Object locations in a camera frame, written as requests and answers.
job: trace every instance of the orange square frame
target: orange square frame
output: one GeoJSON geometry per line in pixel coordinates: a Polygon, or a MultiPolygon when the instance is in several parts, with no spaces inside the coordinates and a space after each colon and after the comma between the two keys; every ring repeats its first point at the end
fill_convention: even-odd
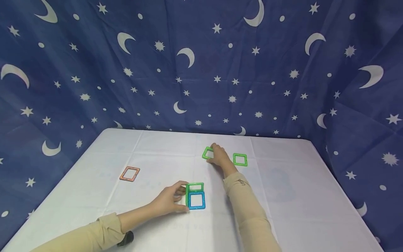
{"type": "Polygon", "coordinates": [[[120,180],[125,180],[125,181],[130,181],[133,182],[135,180],[135,178],[137,177],[137,174],[139,174],[140,168],[136,168],[136,167],[130,167],[127,166],[126,169],[123,171],[122,175],[120,175],[120,180]],[[131,179],[125,178],[124,175],[128,170],[135,170],[136,173],[134,174],[134,176],[131,179]]]}

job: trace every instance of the left hand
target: left hand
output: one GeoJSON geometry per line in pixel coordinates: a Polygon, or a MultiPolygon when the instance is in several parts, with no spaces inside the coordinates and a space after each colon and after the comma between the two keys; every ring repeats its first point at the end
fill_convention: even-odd
{"type": "Polygon", "coordinates": [[[175,204],[181,200],[182,195],[186,194],[188,182],[178,181],[172,186],[165,187],[162,192],[150,203],[150,207],[155,211],[157,216],[166,215],[171,212],[187,212],[189,208],[185,205],[175,204]]]}

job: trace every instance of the long sleeve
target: long sleeve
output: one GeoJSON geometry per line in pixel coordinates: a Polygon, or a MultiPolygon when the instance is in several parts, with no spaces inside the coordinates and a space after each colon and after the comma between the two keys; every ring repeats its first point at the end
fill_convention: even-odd
{"type": "Polygon", "coordinates": [[[123,240],[125,234],[116,213],[50,240],[32,252],[92,252],[106,250],[123,240]]]}
{"type": "Polygon", "coordinates": [[[245,252],[280,252],[266,213],[245,177],[237,172],[224,179],[245,252]]]}

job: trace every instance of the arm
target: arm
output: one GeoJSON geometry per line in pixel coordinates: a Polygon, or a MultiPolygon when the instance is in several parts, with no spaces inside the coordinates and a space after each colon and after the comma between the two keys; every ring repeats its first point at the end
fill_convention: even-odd
{"type": "Polygon", "coordinates": [[[79,227],[59,237],[42,244],[33,252],[91,252],[106,250],[119,242],[125,233],[138,225],[158,216],[171,212],[186,212],[189,209],[184,205],[174,202],[180,201],[180,197],[174,195],[185,195],[187,182],[179,181],[164,190],[148,205],[116,215],[102,216],[97,221],[86,226],[79,227]]]}
{"type": "Polygon", "coordinates": [[[212,144],[211,147],[214,158],[207,159],[207,162],[220,166],[224,173],[225,191],[231,201],[245,251],[281,251],[271,231],[266,213],[249,182],[238,172],[224,148],[217,144],[212,144]]]}

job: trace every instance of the blue square frame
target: blue square frame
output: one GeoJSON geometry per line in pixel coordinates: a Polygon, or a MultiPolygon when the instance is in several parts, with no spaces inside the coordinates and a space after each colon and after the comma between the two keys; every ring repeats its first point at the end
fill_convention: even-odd
{"type": "Polygon", "coordinates": [[[189,192],[188,195],[188,201],[189,201],[189,210],[198,210],[198,209],[205,209],[206,208],[206,200],[204,198],[204,192],[189,192]],[[202,205],[201,206],[192,206],[191,203],[191,196],[192,195],[202,195],[201,196],[201,201],[202,201],[202,205]]]}

